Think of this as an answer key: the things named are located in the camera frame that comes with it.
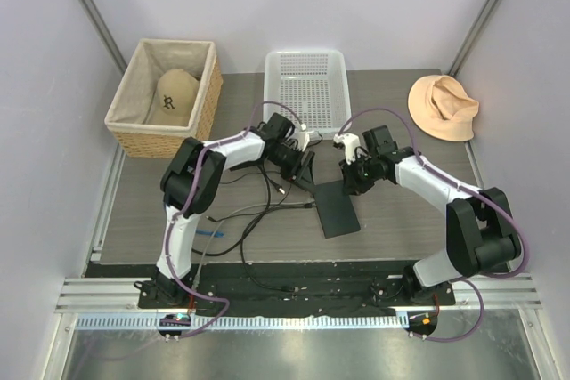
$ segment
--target black cable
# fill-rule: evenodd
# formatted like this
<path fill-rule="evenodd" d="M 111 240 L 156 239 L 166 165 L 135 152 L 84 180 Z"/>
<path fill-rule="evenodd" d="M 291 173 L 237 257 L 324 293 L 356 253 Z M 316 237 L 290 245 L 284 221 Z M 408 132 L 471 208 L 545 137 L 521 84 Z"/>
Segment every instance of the black cable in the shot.
<path fill-rule="evenodd" d="M 271 209 L 269 208 L 269 206 L 271 205 L 271 190 L 269 189 L 269 177 L 267 176 L 267 174 L 265 174 L 265 170 L 263 170 L 263 169 L 262 169 L 262 173 L 264 174 L 265 185 L 267 188 L 267 206 L 266 206 L 264 212 L 262 212 L 259 216 L 254 218 L 251 222 L 249 222 L 249 224 L 246 226 L 246 228 L 243 231 L 243 235 L 245 235 L 245 236 L 242 235 L 243 239 L 240 240 L 241 262 L 243 264 L 243 269 L 245 270 L 246 274 L 248 275 L 248 278 L 254 284 L 256 284 L 258 287 L 261 287 L 263 289 L 269 289 L 272 291 L 280 291 L 280 292 L 284 292 L 284 293 L 295 293 L 298 291 L 297 287 L 289 287 L 289 286 L 274 287 L 271 285 L 266 285 L 266 284 L 260 282 L 259 280 L 257 280 L 253 276 L 253 273 L 251 272 L 251 269 L 249 268 L 248 262 L 246 261 L 246 256 L 245 256 L 244 251 L 243 251 L 243 242 L 245 241 L 245 238 L 253 231 L 253 229 L 256 228 L 256 226 L 259 224 L 259 222 L 261 221 L 262 218 L 264 218 L 267 214 L 269 214 L 273 211 L 277 211 L 278 209 L 294 208 L 293 206 L 279 206 L 279 204 L 281 204 L 283 202 L 283 200 L 285 200 L 285 198 L 289 195 L 289 192 L 290 192 L 292 186 L 289 186 L 289 190 L 287 191 L 285 198 L 283 198 L 281 200 L 281 202 L 278 204 L 278 206 L 274 206 Z"/>
<path fill-rule="evenodd" d="M 362 150 L 364 155 L 366 155 L 366 156 L 370 155 L 370 153 L 363 146 L 357 146 L 354 148 L 354 157 L 355 158 L 358 158 L 358 149 Z"/>
<path fill-rule="evenodd" d="M 287 198 L 287 196 L 289 195 L 289 192 L 291 191 L 291 188 L 293 187 L 293 184 L 289 185 L 289 188 L 287 189 L 287 193 L 285 193 L 285 196 L 283 196 L 283 199 L 280 200 L 277 204 L 273 205 L 272 209 L 280 206 L 283 202 L 285 202 L 285 199 Z M 298 204 L 295 205 L 287 205 L 287 207 L 293 207 L 293 208 L 310 208 L 313 206 L 313 202 L 307 202 L 307 203 L 303 203 L 303 202 L 299 202 Z M 259 211 L 258 213 L 248 213 L 248 214 L 234 214 L 234 215 L 228 215 L 227 217 L 222 217 L 222 218 L 214 218 L 210 215 L 207 215 L 206 218 L 208 220 L 210 220 L 211 222 L 222 222 L 224 220 L 229 220 L 230 218 L 237 218 L 237 217 L 250 217 L 252 215 L 260 215 L 264 212 L 263 211 Z"/>
<path fill-rule="evenodd" d="M 392 295 L 381 295 L 379 293 L 379 291 L 374 287 L 374 285 L 370 285 L 370 291 L 372 291 L 372 293 L 379 299 L 379 300 L 389 300 L 391 298 L 396 298 L 397 296 L 400 295 L 400 293 L 403 291 L 403 280 L 402 280 L 402 285 L 398 288 L 398 290 L 393 293 Z"/>
<path fill-rule="evenodd" d="M 267 173 L 265 172 L 264 166 L 263 166 L 263 165 L 257 166 L 257 168 L 259 168 L 259 171 L 261 172 L 261 174 L 262 174 L 262 175 L 264 176 L 264 178 L 265 178 L 265 177 L 267 176 Z M 267 210 L 267 209 L 269 209 L 269 206 L 271 205 L 271 189 L 269 188 L 269 180 L 268 180 L 268 179 L 265 180 L 265 186 L 267 186 L 267 194 L 269 195 L 268 198 L 267 198 L 267 204 L 265 204 L 265 210 Z M 258 220 L 257 218 L 258 218 L 258 217 L 254 218 L 253 221 L 256 220 L 257 222 L 259 222 L 259 221 L 261 220 L 261 218 L 260 218 L 259 220 Z M 222 255 L 226 255 L 226 254 L 228 254 L 230 251 L 232 251 L 234 248 L 237 248 L 238 245 L 240 244 L 240 242 L 241 242 L 243 239 L 245 239 L 247 236 L 248 236 L 248 234 L 246 234 L 245 231 L 243 231 L 243 233 L 241 233 L 241 238 L 240 238 L 240 240 L 238 240 L 238 241 L 237 241 L 235 244 L 233 244 L 231 247 L 229 247 L 229 248 L 227 248 L 227 249 L 225 249 L 224 251 L 221 251 L 221 252 L 219 252 L 219 253 L 206 253 L 206 256 L 207 256 L 207 257 L 220 257 L 220 256 L 222 256 Z M 199 251 L 199 250 L 197 250 L 197 249 L 192 249 L 192 252 L 193 252 L 194 254 L 202 255 L 202 251 Z"/>
<path fill-rule="evenodd" d="M 320 140 L 319 140 L 319 141 L 314 141 L 314 142 L 309 142 L 308 146 L 306 146 L 307 148 L 309 148 L 309 147 L 314 147 L 314 146 L 318 146 L 319 144 L 322 143 L 322 140 L 324 140 L 324 138 L 323 138 L 323 136 L 322 136 L 321 133 L 319 133 L 318 131 L 317 131 L 317 133 L 319 134 Z"/>
<path fill-rule="evenodd" d="M 266 173 L 267 173 L 267 174 L 280 174 L 279 171 L 266 171 Z M 231 180 L 231 181 L 229 181 L 229 182 L 220 182 L 220 184 L 233 184 L 233 183 L 235 183 L 235 182 L 238 182 L 238 181 L 241 180 L 242 178 L 247 177 L 248 175 L 259 175 L 259 174 L 261 174 L 261 172 L 258 172 L 258 171 L 254 171 L 254 172 L 250 172 L 250 173 L 245 173 L 244 175 L 242 175 L 242 176 L 240 176 L 240 177 L 238 177 L 238 178 L 236 178 L 236 179 L 234 179 L 234 180 Z"/>

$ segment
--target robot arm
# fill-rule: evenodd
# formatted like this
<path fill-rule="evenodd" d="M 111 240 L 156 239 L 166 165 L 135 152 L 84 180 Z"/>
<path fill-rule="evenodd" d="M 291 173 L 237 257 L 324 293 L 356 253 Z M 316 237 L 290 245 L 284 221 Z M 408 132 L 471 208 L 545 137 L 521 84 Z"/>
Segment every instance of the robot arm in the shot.
<path fill-rule="evenodd" d="M 314 193 L 314 153 L 305 151 L 309 141 L 308 132 L 304 125 L 297 133 L 293 134 L 294 131 L 295 126 L 288 119 L 273 114 L 263 126 L 252 127 L 247 134 L 238 134 L 243 138 L 224 145 L 216 145 L 216 141 L 201 142 L 193 138 L 184 140 L 160 182 L 167 211 L 167 229 L 173 223 L 175 214 L 184 209 L 196 178 L 194 170 L 200 152 L 204 147 L 210 149 L 206 151 L 203 159 L 194 198 L 188 209 L 177 216 L 170 235 L 170 262 L 176 277 L 183 279 L 190 272 L 191 248 L 198 222 L 212 204 L 225 170 L 261 165 L 268 159 L 281 169 L 281 178 Z M 286 144 L 291 135 L 297 139 L 296 148 Z M 150 298 L 168 304 L 179 304 L 185 298 L 185 293 L 175 283 L 168 268 L 164 247 L 151 281 L 135 286 Z"/>
<path fill-rule="evenodd" d="M 455 187 L 430 173 L 416 158 L 412 148 L 398 149 L 386 126 L 362 134 L 366 149 L 353 134 L 336 135 L 336 147 L 344 149 L 340 162 L 344 190 L 360 195 L 377 180 L 389 180 L 422 196 L 446 218 L 445 248 L 416 262 L 403 275 L 409 295 L 461 277 L 488 271 L 521 253 L 518 235 L 490 207 L 460 190 L 468 188 L 483 194 L 510 214 L 505 194 L 498 189 L 481 190 L 451 177 L 421 161 L 457 183 Z"/>

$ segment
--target gray table surface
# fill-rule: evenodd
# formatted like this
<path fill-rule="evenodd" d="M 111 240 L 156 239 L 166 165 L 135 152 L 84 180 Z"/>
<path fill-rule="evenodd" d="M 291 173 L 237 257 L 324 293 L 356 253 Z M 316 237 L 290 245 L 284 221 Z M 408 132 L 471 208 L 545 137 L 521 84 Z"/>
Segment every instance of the gray table surface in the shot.
<path fill-rule="evenodd" d="M 397 109 L 411 119 L 407 96 L 413 83 L 439 70 L 389 70 L 348 72 L 353 114 L 363 109 L 385 106 Z M 263 98 L 263 74 L 224 76 L 211 139 L 236 134 L 247 122 L 253 106 Z M 409 144 L 403 125 L 387 113 L 373 112 L 356 121 L 351 132 L 388 125 L 400 147 Z M 430 161 L 462 181 L 475 183 L 475 177 L 462 143 L 440 141 L 422 133 L 415 125 L 419 149 Z M 316 183 L 341 179 L 338 161 L 342 152 L 325 141 L 314 148 Z M 166 217 L 159 181 L 167 168 L 166 159 L 127 158 L 102 250 L 101 263 L 155 263 L 159 257 Z M 267 170 L 277 168 L 268 165 Z M 243 172 L 228 172 L 229 181 Z M 289 202 L 305 201 L 309 195 L 294 188 Z M 273 193 L 273 200 L 279 195 Z M 259 174 L 234 184 L 220 186 L 207 214 L 221 217 L 234 209 L 265 202 L 265 185 Z M 353 197 L 361 222 L 358 233 L 333 239 L 322 235 L 316 210 L 287 210 L 267 215 L 245 245 L 246 257 L 255 262 L 305 260 L 417 259 L 433 254 L 445 242 L 444 218 L 425 200 L 391 182 L 377 182 L 365 195 Z M 222 250 L 240 237 L 250 218 L 232 219 L 224 225 L 223 238 L 214 239 L 210 250 Z M 202 220 L 200 228 L 212 230 Z M 197 236 L 194 247 L 203 248 L 206 238 Z M 216 262 L 237 262 L 233 251 Z"/>

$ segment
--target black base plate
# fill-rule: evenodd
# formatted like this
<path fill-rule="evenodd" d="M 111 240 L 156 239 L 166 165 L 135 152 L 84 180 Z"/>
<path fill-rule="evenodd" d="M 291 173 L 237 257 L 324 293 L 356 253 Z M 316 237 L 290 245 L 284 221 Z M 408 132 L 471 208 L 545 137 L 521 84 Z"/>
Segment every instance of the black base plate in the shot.
<path fill-rule="evenodd" d="M 258 287 L 247 277 L 243 266 L 234 263 L 211 263 L 204 266 L 198 291 L 212 292 L 230 300 L 227 316 L 272 318 L 303 318 L 329 315 L 333 317 L 367 317 L 393 314 L 390 306 L 433 305 L 430 297 L 425 302 L 411 301 L 404 291 L 398 293 L 403 267 L 412 261 L 401 262 L 313 262 L 313 263 L 256 263 L 252 273 L 263 284 L 273 287 L 297 287 L 288 294 Z M 374 298 L 372 283 L 384 292 Z M 454 305 L 449 284 L 442 284 L 435 292 L 440 305 Z M 213 316 L 220 305 L 201 300 L 196 302 L 199 315 Z M 170 308 L 163 303 L 140 297 L 141 309 Z"/>

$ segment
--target black pad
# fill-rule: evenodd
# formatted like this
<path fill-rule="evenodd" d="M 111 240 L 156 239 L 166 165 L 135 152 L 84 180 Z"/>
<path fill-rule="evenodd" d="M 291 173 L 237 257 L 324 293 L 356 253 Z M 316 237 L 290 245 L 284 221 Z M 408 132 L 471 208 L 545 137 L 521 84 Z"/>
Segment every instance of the black pad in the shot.
<path fill-rule="evenodd" d="M 350 196 L 343 192 L 342 180 L 316 186 L 314 201 L 325 238 L 360 231 L 360 223 Z"/>

